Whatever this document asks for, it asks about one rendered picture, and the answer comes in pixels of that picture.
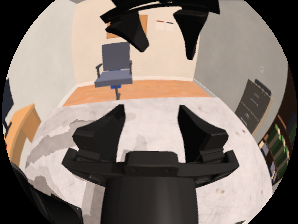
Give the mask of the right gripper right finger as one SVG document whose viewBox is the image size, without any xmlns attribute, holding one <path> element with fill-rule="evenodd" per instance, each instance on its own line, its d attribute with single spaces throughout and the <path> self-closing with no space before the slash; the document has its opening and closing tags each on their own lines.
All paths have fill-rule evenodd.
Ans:
<svg viewBox="0 0 298 224">
<path fill-rule="evenodd" d="M 184 140 L 185 163 L 213 163 L 225 157 L 223 145 L 229 139 L 225 129 L 202 120 L 186 105 L 180 105 L 178 108 L 177 121 Z"/>
</svg>

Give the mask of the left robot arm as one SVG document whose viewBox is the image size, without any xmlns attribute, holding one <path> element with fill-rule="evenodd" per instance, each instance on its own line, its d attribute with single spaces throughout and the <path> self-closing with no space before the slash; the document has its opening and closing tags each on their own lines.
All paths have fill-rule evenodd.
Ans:
<svg viewBox="0 0 298 224">
<path fill-rule="evenodd" d="M 16 164 L 13 164 L 12 161 L 11 165 L 21 188 L 24 189 L 29 200 L 32 201 L 32 204 L 36 206 L 37 210 L 39 210 L 51 224 L 84 224 L 81 208 L 61 200 L 61 198 L 55 196 L 53 193 L 51 193 L 51 196 L 48 196 L 48 194 L 33 188 L 33 185 L 28 183 L 27 176 L 24 175 L 24 172 L 21 171 Z M 24 176 L 21 175 L 20 172 L 23 173 Z"/>
</svg>

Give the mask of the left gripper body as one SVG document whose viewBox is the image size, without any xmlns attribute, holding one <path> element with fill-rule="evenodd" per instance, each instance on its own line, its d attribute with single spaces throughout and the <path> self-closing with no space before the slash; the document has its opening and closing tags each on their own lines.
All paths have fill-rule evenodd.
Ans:
<svg viewBox="0 0 298 224">
<path fill-rule="evenodd" d="M 220 3 L 218 3 L 218 0 L 112 0 L 112 2 L 116 7 L 112 8 L 112 10 L 109 10 L 108 12 L 105 12 L 105 14 L 102 14 L 100 16 L 102 22 L 104 22 L 105 24 L 109 23 L 109 20 L 114 18 L 114 16 L 124 16 L 132 14 L 132 12 L 149 10 L 149 8 L 181 7 L 181 4 L 193 4 L 193 6 L 208 7 L 209 12 L 214 12 L 214 14 L 220 15 Z M 153 2 L 158 3 L 149 4 L 149 6 L 142 6 L 142 4 L 148 4 Z M 130 10 L 130 8 L 133 8 L 133 10 Z"/>
</svg>

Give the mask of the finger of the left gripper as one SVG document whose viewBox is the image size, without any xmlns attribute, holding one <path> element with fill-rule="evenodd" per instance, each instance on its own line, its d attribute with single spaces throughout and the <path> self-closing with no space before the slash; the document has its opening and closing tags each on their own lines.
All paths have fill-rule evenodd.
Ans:
<svg viewBox="0 0 298 224">
<path fill-rule="evenodd" d="M 186 59 L 193 60 L 196 55 L 198 36 L 202 27 L 208 19 L 208 7 L 193 6 L 193 4 L 181 4 L 182 10 L 174 12 L 173 18 L 176 19 L 178 27 L 185 40 Z"/>
<path fill-rule="evenodd" d="M 142 30 L 138 11 L 124 16 L 114 16 L 109 22 L 110 26 L 105 28 L 105 31 L 109 34 L 122 37 L 140 52 L 145 52 L 145 49 L 149 47 L 149 40 L 144 30 Z"/>
</svg>

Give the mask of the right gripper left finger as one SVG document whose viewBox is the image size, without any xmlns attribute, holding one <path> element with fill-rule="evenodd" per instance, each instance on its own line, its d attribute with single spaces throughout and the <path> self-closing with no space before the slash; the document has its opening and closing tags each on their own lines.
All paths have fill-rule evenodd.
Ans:
<svg viewBox="0 0 298 224">
<path fill-rule="evenodd" d="M 124 104 L 118 104 L 105 116 L 78 127 L 72 139 L 78 147 L 77 156 L 81 159 L 117 161 L 118 141 L 125 125 Z"/>
</svg>

